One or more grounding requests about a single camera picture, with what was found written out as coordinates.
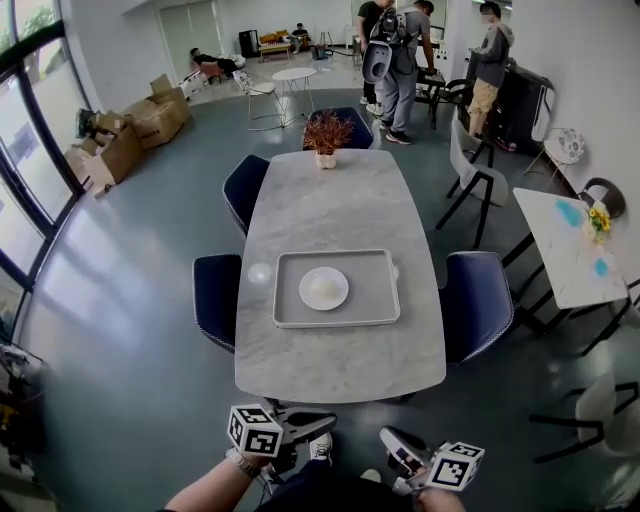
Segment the table leg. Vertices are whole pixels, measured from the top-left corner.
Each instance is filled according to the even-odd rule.
[[[535,239],[533,238],[533,234],[529,232],[529,234],[523,238],[522,242],[516,245],[513,250],[502,259],[502,266],[507,268],[511,265],[533,242],[535,242]]]

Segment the cardboard box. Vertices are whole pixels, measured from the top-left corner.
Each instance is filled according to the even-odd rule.
[[[98,144],[91,137],[87,137],[86,139],[84,139],[82,141],[82,144],[80,144],[80,147],[91,156],[96,156],[98,154],[98,151],[100,151],[100,144]]]
[[[184,124],[182,113],[173,101],[158,105],[150,100],[142,100],[131,105],[125,114],[143,149],[169,142]]]
[[[113,111],[109,111],[106,114],[97,112],[91,120],[94,128],[99,132],[113,133],[118,135],[126,124],[126,120],[121,115],[116,114]]]
[[[99,186],[120,183],[142,158],[142,148],[132,126],[125,125],[97,156],[84,162],[85,169]]]
[[[167,75],[162,75],[151,82],[151,90],[153,94],[147,98],[148,100],[158,105],[173,101],[176,104],[179,118],[183,123],[191,117],[191,108],[187,98],[184,96],[184,91],[181,87],[171,87],[171,82],[169,82]]]
[[[67,151],[65,151],[64,157],[67,160],[69,167],[71,167],[73,174],[75,174],[76,178],[78,178],[82,183],[87,177],[87,170],[85,169],[84,163],[87,160],[90,160],[92,155],[82,149],[81,146],[72,145],[69,146]]]

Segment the dried plant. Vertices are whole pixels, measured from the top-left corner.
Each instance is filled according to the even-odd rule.
[[[335,113],[322,114],[307,123],[304,132],[304,148],[315,150],[319,155],[333,155],[351,140],[354,122],[341,121]]]

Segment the robot device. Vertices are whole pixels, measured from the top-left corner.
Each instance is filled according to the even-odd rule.
[[[475,478],[485,453],[459,442],[435,448],[393,427],[383,428],[380,439],[389,450],[389,466],[400,473],[393,492],[401,496],[427,487],[463,491]]]

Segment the flower pot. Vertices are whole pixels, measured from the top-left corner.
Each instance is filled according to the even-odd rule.
[[[316,165],[318,169],[333,169],[336,166],[336,154],[321,155],[316,153]]]

